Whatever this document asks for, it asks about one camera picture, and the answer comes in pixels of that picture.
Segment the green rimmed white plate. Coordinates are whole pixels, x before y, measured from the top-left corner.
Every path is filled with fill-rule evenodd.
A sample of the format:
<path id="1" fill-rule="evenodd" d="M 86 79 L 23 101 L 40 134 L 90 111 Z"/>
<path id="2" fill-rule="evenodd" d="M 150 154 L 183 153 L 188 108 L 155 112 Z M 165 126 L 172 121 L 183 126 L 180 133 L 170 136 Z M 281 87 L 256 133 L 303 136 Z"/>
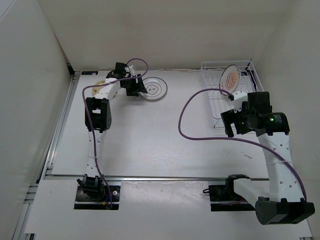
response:
<path id="1" fill-rule="evenodd" d="M 167 95 L 168 85 L 162 78 L 147 77 L 142 80 L 142 83 L 147 92 L 140 92 L 139 96 L 147 101 L 160 101 Z"/>

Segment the orange sunburst plate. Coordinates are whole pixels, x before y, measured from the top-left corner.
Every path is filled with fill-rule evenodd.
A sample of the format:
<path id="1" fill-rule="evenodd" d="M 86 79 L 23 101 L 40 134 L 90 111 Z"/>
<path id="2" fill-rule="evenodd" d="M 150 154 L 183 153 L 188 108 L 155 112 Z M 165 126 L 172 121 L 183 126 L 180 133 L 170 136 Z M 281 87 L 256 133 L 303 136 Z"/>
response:
<path id="1" fill-rule="evenodd" d="M 232 93 L 237 88 L 240 78 L 240 68 L 236 64 L 231 64 L 223 71 L 219 81 L 219 88 Z"/>

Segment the beige plate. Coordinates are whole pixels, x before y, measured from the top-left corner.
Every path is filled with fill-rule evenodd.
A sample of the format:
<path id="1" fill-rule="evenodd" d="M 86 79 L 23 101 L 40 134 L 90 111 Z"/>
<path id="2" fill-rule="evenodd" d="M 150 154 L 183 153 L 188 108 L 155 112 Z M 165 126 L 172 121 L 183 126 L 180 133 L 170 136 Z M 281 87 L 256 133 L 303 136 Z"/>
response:
<path id="1" fill-rule="evenodd" d="M 106 98 L 107 100 L 111 100 L 121 88 L 119 82 L 104 86 L 105 83 L 105 80 L 101 80 L 94 85 L 91 91 L 93 97 L 96 99 Z"/>

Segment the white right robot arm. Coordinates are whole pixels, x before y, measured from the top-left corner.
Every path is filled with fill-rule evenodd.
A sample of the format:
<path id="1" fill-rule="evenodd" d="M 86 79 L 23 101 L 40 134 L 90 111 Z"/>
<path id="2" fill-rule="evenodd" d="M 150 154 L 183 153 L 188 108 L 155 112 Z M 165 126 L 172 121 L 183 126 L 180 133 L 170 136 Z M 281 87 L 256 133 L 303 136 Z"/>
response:
<path id="1" fill-rule="evenodd" d="M 269 191 L 255 185 L 244 175 L 230 175 L 224 193 L 230 200 L 243 197 L 254 207 L 262 225 L 298 224 L 315 213 L 307 201 L 301 178 L 293 168 L 290 153 L 290 127 L 286 115 L 273 112 L 267 91 L 237 91 L 229 96 L 233 109 L 221 118 L 229 140 L 235 134 L 254 132 L 256 146 L 263 149 L 269 179 Z"/>

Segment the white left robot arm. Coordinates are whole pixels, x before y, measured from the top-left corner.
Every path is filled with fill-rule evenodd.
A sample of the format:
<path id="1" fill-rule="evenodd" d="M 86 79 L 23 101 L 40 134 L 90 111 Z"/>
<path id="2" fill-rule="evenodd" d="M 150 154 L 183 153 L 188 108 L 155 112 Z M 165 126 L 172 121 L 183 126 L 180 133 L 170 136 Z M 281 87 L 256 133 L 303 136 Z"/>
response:
<path id="1" fill-rule="evenodd" d="M 77 182 L 83 193 L 94 201 L 104 199 L 111 193 L 98 160 L 103 155 L 104 140 L 112 124 L 111 100 L 120 89 L 125 89 L 128 96 L 147 92 L 142 75 L 135 73 L 135 67 L 130 62 L 117 62 L 115 69 L 104 80 L 82 90 L 85 126 L 88 130 L 88 157 L 85 174 Z"/>

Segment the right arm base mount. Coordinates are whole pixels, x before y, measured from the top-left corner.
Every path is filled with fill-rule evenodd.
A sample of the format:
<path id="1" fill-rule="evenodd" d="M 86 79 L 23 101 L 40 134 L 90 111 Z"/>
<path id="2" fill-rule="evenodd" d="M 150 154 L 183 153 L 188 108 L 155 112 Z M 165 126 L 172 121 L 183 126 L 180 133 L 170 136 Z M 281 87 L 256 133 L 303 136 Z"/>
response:
<path id="1" fill-rule="evenodd" d="M 234 193 L 231 182 L 209 184 L 202 193 L 209 196 L 211 212 L 252 212 L 255 208 L 242 196 Z"/>

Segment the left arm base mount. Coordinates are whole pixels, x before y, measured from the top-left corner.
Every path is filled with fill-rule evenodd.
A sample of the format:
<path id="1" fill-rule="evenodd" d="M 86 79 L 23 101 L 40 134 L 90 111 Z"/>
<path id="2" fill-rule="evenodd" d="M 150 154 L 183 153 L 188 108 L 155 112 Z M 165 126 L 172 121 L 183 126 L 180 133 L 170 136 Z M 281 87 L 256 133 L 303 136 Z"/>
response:
<path id="1" fill-rule="evenodd" d="M 121 186 L 110 185 L 109 194 L 107 186 L 98 195 L 90 194 L 87 190 L 78 185 L 73 209 L 74 210 L 108 210 L 115 211 L 120 206 Z"/>

